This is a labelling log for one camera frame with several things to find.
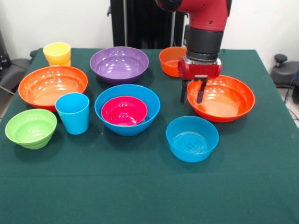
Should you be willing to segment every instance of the pink bowl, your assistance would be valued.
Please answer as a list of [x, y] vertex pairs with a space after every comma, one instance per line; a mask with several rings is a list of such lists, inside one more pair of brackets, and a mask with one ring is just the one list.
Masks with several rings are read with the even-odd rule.
[[115, 97], [107, 101], [101, 110], [105, 121], [113, 125], [133, 126], [144, 121], [148, 113], [146, 104], [135, 97]]

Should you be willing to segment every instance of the orange bowl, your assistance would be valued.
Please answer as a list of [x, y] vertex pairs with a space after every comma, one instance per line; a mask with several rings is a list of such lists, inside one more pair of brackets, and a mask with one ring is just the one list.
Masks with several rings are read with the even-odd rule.
[[182, 47], [165, 48], [159, 54], [163, 72], [172, 77], [180, 77], [178, 73], [178, 60], [186, 56], [187, 49]]
[[51, 66], [33, 71], [23, 78], [19, 95], [33, 107], [55, 112], [59, 97], [71, 92], [83, 93], [87, 84], [83, 71], [68, 66]]
[[218, 123], [236, 120], [248, 113], [255, 104], [252, 90], [238, 79], [220, 75], [209, 80], [203, 100], [197, 103], [197, 95], [201, 82], [190, 82], [188, 85], [188, 101], [201, 117]]

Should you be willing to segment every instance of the floor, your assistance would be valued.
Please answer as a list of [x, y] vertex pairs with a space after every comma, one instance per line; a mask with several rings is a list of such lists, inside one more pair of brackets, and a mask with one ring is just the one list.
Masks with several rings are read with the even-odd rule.
[[11, 101], [13, 100], [13, 96], [12, 95], [9, 95], [9, 97], [7, 97], [7, 99], [4, 101], [4, 102], [1, 102], [0, 104], [0, 122], [6, 112], [6, 110], [8, 109]]
[[[285, 100], [287, 89], [278, 89], [278, 92], [281, 95], [281, 98], [283, 100]], [[299, 120], [297, 120], [299, 118], [299, 105], [296, 105], [296, 104], [293, 103], [292, 90], [290, 90], [289, 100], [286, 103], [286, 107], [289, 109], [289, 112], [290, 112], [291, 116], [293, 117], [295, 124], [299, 128]]]
[[[286, 92], [287, 92], [287, 89], [278, 89], [278, 92], [280, 93], [282, 100], [284, 100]], [[2, 118], [4, 116], [4, 114], [5, 114], [5, 112], [7, 110], [7, 108], [9, 107], [12, 99], [13, 99], [13, 96], [9, 96], [6, 99], [5, 102], [1, 103], [1, 105], [0, 105], [0, 122], [1, 122], [1, 120], [2, 120]], [[294, 122], [296, 123], [297, 127], [299, 128], [299, 120], [296, 120], [296, 117], [295, 117], [295, 116], [297, 116], [299, 118], [299, 105], [294, 104], [293, 101], [292, 101], [292, 90], [290, 90], [290, 97], [289, 97], [289, 100], [288, 100], [288, 102], [286, 104], [286, 107], [289, 110], [291, 110], [290, 114], [294, 118]]]

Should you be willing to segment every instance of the dark green cloth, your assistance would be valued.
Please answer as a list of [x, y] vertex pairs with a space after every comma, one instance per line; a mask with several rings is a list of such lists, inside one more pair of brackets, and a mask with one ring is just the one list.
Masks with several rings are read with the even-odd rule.
[[[59, 120], [45, 148], [15, 145], [5, 125], [32, 107], [14, 97], [0, 123], [1, 224], [299, 223], [299, 132], [256, 51], [221, 51], [222, 74], [245, 82], [256, 105], [235, 122], [215, 124], [219, 144], [196, 164], [168, 147], [169, 122], [196, 114], [180, 104], [181, 80], [162, 72], [160, 50], [144, 50], [149, 68], [136, 84], [160, 97], [161, 111], [135, 137], [114, 134], [95, 114], [95, 99], [109, 87], [89, 67], [96, 51], [72, 49], [72, 65], [89, 80], [85, 134], [69, 135]], [[30, 71], [46, 65], [39, 50]]]

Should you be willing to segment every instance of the yellow cup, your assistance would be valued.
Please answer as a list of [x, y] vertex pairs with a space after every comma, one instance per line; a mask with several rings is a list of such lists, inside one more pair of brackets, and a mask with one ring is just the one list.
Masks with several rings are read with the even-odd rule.
[[71, 47], [67, 43], [50, 43], [43, 48], [43, 53], [50, 66], [53, 65], [71, 65]]

